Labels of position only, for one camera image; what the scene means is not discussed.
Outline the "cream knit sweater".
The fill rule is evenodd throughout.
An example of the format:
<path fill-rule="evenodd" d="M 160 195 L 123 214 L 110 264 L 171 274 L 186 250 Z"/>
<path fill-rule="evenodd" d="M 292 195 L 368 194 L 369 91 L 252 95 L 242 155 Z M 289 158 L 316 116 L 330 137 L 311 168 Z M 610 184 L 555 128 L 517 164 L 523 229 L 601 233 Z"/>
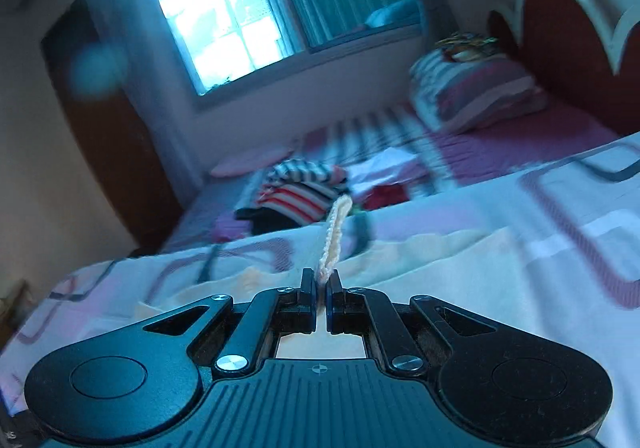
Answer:
<path fill-rule="evenodd" d="M 345 286 L 428 294 L 582 350 L 639 364 L 639 194 L 537 184 L 463 191 L 352 217 Z"/>

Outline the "red folded garment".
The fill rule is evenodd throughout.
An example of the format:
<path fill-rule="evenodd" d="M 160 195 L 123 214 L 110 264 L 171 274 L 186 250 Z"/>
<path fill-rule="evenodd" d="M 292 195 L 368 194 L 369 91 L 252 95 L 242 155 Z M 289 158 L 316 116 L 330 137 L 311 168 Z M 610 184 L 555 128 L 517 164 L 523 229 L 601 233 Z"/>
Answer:
<path fill-rule="evenodd" d="M 409 200 L 408 191 L 403 184 L 378 185 L 364 195 L 361 206 L 366 211 L 375 211 Z"/>

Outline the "striped folded garment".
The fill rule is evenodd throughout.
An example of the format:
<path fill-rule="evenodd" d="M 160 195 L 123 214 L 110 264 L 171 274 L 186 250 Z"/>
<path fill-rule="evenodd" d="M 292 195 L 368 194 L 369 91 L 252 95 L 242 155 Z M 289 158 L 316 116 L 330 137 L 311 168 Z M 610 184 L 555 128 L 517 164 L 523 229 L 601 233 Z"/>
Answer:
<path fill-rule="evenodd" d="M 291 159 L 262 176 L 248 205 L 234 218 L 250 224 L 250 233 L 269 234 L 322 222 L 333 203 L 349 194 L 348 174 L 336 164 Z"/>

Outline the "white folded cloth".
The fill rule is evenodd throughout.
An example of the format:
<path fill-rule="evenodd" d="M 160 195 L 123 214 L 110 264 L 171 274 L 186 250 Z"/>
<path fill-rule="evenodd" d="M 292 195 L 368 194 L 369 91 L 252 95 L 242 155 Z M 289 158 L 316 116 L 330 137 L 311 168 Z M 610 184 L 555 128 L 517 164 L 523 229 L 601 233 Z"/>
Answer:
<path fill-rule="evenodd" d="M 375 180 L 394 178 L 408 166 L 413 166 L 419 157 L 403 148 L 390 147 L 360 163 L 346 166 L 351 185 L 365 184 Z"/>

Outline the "pink flat pillow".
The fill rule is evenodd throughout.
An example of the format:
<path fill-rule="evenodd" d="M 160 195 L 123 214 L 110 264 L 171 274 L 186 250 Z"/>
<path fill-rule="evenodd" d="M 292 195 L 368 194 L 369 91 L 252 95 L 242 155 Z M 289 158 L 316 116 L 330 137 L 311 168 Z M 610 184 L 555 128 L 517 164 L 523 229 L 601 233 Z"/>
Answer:
<path fill-rule="evenodd" d="M 291 146 L 275 145 L 235 153 L 222 158 L 209 171 L 209 175 L 213 178 L 243 176 L 280 163 L 292 156 L 293 152 Z"/>

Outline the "striped purple mattress sheet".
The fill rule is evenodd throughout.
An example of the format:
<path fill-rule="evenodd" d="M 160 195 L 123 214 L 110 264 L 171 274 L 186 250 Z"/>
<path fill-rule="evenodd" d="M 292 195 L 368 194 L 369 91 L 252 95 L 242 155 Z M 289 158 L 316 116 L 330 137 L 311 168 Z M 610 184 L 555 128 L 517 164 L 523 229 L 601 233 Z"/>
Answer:
<path fill-rule="evenodd" d="M 408 189 L 410 197 L 422 198 L 563 159 L 617 137 L 587 112 L 561 101 L 460 135 L 432 132 L 410 104 L 396 104 L 278 145 L 294 149 L 289 159 L 343 166 L 368 160 L 386 148 L 403 148 L 419 156 L 426 167 L 426 176 Z M 248 236 L 250 224 L 236 220 L 234 211 L 250 203 L 269 169 L 228 178 L 208 174 L 203 189 L 160 248 L 162 252 Z"/>

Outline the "patterned bed sheet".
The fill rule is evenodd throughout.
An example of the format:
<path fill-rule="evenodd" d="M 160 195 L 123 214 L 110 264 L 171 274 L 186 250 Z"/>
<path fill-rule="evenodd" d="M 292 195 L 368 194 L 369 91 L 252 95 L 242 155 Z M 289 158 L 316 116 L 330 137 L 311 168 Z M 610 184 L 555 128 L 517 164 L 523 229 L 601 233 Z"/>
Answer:
<path fill-rule="evenodd" d="M 35 447 L 23 386 L 52 350 L 215 293 L 246 301 L 317 264 L 320 225 L 72 272 L 1 355 L 1 442 Z M 639 139 L 426 199 L 352 216 L 344 286 L 472 310 L 599 361 L 613 405 L 608 447 L 639 442 Z"/>

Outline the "striped folded quilt pillow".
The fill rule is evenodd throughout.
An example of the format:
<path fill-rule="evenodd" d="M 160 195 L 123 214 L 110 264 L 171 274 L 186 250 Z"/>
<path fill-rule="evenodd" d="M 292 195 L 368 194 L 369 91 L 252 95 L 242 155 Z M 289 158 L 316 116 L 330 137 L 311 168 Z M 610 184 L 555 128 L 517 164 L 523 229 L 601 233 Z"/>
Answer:
<path fill-rule="evenodd" d="M 411 67 L 410 86 L 413 109 L 432 132 L 461 134 L 548 106 L 533 75 L 503 54 L 457 62 L 435 49 Z"/>

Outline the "yellow patterned cloth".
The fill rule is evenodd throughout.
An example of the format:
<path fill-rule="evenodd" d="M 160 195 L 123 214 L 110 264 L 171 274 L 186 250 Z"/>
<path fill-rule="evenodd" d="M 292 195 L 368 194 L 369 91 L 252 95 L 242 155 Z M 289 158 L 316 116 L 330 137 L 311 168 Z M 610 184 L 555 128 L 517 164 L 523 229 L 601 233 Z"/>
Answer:
<path fill-rule="evenodd" d="M 458 32 L 435 44 L 447 60 L 453 62 L 482 61 L 502 54 L 498 41 L 483 34 Z"/>

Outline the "dark wooden door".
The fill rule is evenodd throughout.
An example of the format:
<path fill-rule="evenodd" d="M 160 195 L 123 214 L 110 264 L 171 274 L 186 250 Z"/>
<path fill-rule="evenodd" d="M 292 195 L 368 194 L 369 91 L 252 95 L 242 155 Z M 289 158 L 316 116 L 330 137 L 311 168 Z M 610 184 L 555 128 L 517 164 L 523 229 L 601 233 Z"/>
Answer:
<path fill-rule="evenodd" d="M 76 144 L 138 245 L 134 255 L 156 253 L 182 207 L 124 91 L 119 52 L 101 42 L 85 0 L 73 1 L 40 48 Z"/>

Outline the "red white headboard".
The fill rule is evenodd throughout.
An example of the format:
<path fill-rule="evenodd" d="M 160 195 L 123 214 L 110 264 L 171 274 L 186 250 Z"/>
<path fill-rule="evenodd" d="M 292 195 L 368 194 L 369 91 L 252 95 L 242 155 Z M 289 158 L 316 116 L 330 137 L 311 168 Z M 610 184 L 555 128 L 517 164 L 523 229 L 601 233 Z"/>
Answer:
<path fill-rule="evenodd" d="M 487 30 L 552 96 L 620 136 L 639 130 L 639 5 L 613 21 L 600 0 L 514 0 Z"/>

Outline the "left grey curtain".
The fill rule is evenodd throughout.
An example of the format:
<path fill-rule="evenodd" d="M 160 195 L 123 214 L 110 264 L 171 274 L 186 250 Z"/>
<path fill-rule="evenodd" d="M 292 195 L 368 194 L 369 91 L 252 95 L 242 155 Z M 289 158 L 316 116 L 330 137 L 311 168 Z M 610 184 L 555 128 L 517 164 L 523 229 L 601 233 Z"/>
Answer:
<path fill-rule="evenodd" d="M 114 48 L 118 73 L 134 110 L 148 129 L 177 200 L 188 205 L 203 185 L 201 168 L 169 110 L 169 71 L 157 63 L 148 0 L 86 0 L 104 43 Z"/>

